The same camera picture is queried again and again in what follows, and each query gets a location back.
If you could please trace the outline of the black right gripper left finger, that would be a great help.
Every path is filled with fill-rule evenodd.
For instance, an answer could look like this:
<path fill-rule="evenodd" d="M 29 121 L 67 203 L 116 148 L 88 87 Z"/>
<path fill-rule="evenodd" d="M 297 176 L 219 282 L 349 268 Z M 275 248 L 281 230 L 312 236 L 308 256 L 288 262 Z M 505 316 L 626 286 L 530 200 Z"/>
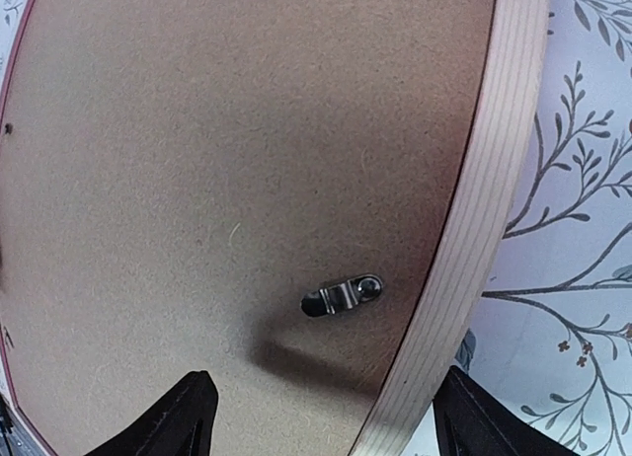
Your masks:
<path fill-rule="evenodd" d="M 209 373 L 191 371 L 129 427 L 90 456 L 210 454 L 218 391 Z"/>

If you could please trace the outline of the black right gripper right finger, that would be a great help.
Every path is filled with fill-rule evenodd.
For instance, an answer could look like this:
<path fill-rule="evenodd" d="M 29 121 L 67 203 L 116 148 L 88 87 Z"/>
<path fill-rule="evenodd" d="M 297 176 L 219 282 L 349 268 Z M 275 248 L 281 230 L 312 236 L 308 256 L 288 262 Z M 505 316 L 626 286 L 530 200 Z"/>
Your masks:
<path fill-rule="evenodd" d="M 433 407 L 441 456 L 574 456 L 513 415 L 457 366 L 449 368 Z"/>

